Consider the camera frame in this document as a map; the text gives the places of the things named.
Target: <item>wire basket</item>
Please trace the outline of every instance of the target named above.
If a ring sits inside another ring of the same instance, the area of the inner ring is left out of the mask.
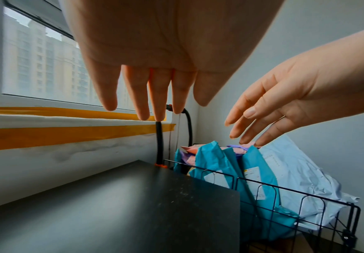
[[[268,240],[247,241],[245,243],[241,243],[241,246],[240,246],[241,252],[259,252],[259,253],[262,253],[262,252],[265,252],[265,253],[300,252],[301,253],[302,251],[297,251],[298,243],[297,243],[296,238],[298,235],[300,235],[302,238],[303,237],[305,238],[305,240],[307,241],[308,245],[312,248],[312,251],[314,253],[335,253],[335,252],[336,253],[337,252],[350,253],[350,252],[353,252],[353,248],[355,247],[356,242],[357,242],[357,237],[355,236],[355,233],[357,230],[357,225],[358,225],[358,220],[359,220],[359,216],[361,213],[361,209],[352,203],[344,203],[344,202],[324,198],[321,196],[316,196],[316,195],[296,191],[293,189],[288,189],[288,188],[280,187],[277,185],[271,185],[271,184],[267,184],[267,183],[263,183],[263,182],[258,182],[258,181],[254,181],[254,180],[250,180],[250,179],[246,179],[246,178],[235,178],[232,175],[225,174],[225,173],[222,173],[219,171],[209,170],[209,169],[201,168],[201,167],[197,167],[197,166],[186,165],[184,163],[179,163],[179,162],[175,162],[172,160],[164,159],[164,162],[165,161],[169,162],[170,164],[177,163],[177,164],[185,165],[188,167],[200,169],[200,170],[202,170],[201,179],[203,179],[204,172],[213,173],[214,175],[216,173],[216,174],[221,174],[225,177],[229,177],[230,179],[232,179],[231,189],[233,189],[233,190],[237,190],[237,187],[239,184],[246,183],[247,181],[259,184],[259,186],[257,188],[257,195],[255,195],[256,198],[255,198],[254,203],[248,203],[248,202],[244,202],[241,200],[241,206],[242,205],[252,205],[256,209],[257,208],[265,209],[265,210],[271,212],[270,219],[260,217],[259,215],[255,214],[255,213],[244,212],[242,210],[242,208],[241,208],[241,214],[245,213],[246,215],[247,214],[251,215],[251,216],[253,216],[253,219],[256,218],[256,219],[261,219],[261,220],[267,220],[267,222],[269,223],[269,227],[267,227],[267,228],[263,227],[262,229],[263,230],[265,229],[266,230],[265,233],[268,233],[268,235],[271,231],[273,224],[274,225],[276,224],[277,226],[285,226],[284,224],[277,223],[273,219],[274,214],[286,215],[284,213],[279,213],[279,212],[275,211],[275,203],[277,200],[277,194],[276,194],[277,190],[276,189],[278,189],[278,191],[286,190],[286,191],[292,192],[294,194],[299,194],[302,196],[301,203],[299,204],[299,206],[300,206],[300,210],[298,213],[299,216],[302,211],[303,202],[307,198],[316,198],[317,200],[322,201],[323,211],[322,211],[321,221],[319,223],[313,223],[313,222],[304,220],[302,218],[297,218],[295,225],[293,227],[288,227],[292,231],[291,231],[291,233],[289,233],[289,235],[287,235],[287,238],[278,239],[276,241],[268,241]],[[259,194],[258,194],[259,190],[261,187],[265,187],[265,186],[272,187],[275,190],[274,206],[273,206],[272,210],[257,205],[257,201],[258,201],[257,198],[259,196]],[[323,224],[322,221],[324,219],[325,210],[326,210],[326,206],[328,203],[339,204],[339,205],[342,205],[347,208],[341,209],[341,211],[337,213],[336,218],[333,221],[328,222],[327,224]],[[302,226],[300,226],[300,224],[302,224],[302,223],[308,223],[308,224],[312,225],[313,227],[316,226],[317,229],[313,230],[313,229],[303,228]],[[284,250],[275,251],[274,250],[275,244],[281,244],[281,243],[285,244]]]

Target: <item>finger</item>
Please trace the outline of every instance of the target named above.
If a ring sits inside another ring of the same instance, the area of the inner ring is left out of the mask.
[[[259,80],[255,81],[250,85],[243,94],[239,97],[235,105],[229,112],[227,119],[225,120],[225,125],[229,126],[234,124],[238,119],[243,116],[243,112],[254,104],[263,96],[266,92],[266,88],[270,89],[278,83],[275,75],[272,71],[261,77]]]
[[[172,75],[172,109],[175,114],[180,114],[183,111],[196,74],[196,71],[185,72],[174,70]]]
[[[207,106],[235,71],[223,73],[199,71],[193,87],[193,95],[197,103]]]
[[[117,85],[121,66],[101,63],[88,55],[83,55],[83,59],[100,102],[106,110],[114,111],[117,108]]]
[[[245,117],[240,117],[240,119],[236,122],[236,124],[232,127],[231,132],[229,133],[229,138],[236,139],[242,133],[246,128],[248,128],[252,123],[254,119],[247,119]]]
[[[255,120],[254,123],[247,129],[244,135],[240,138],[239,143],[247,144],[252,141],[261,131],[275,121],[282,118],[283,115],[279,111],[274,111],[264,118]]]
[[[304,95],[300,81],[289,78],[277,83],[243,112],[245,118],[262,118]]]
[[[150,69],[123,65],[122,75],[138,118],[147,120],[150,117],[147,98],[147,82],[150,77]]]
[[[256,141],[256,146],[264,146],[284,133],[296,129],[297,126],[288,118],[283,117],[272,124]]]
[[[165,119],[167,93],[171,76],[172,69],[152,68],[150,70],[149,91],[156,121],[163,121]]]

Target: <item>black table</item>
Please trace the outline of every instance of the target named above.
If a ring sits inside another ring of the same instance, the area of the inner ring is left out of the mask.
[[[236,191],[136,161],[0,206],[0,253],[238,252]]]

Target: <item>hand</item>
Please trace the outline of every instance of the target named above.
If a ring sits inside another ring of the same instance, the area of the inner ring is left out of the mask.
[[[107,110],[122,70],[138,117],[182,112],[190,86],[206,106],[253,51],[283,0],[62,0],[87,70]]]
[[[262,146],[284,133],[364,113],[364,31],[304,52],[253,83],[230,111],[230,137]]]

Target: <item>window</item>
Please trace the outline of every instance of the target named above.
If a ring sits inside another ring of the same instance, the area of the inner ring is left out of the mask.
[[[14,106],[41,103],[45,107],[103,110],[90,106],[101,106],[101,103],[75,41],[8,8],[4,8],[3,26],[3,83],[0,94],[12,95],[3,97],[19,101]],[[119,109],[134,110],[122,75],[118,81],[117,96]]]

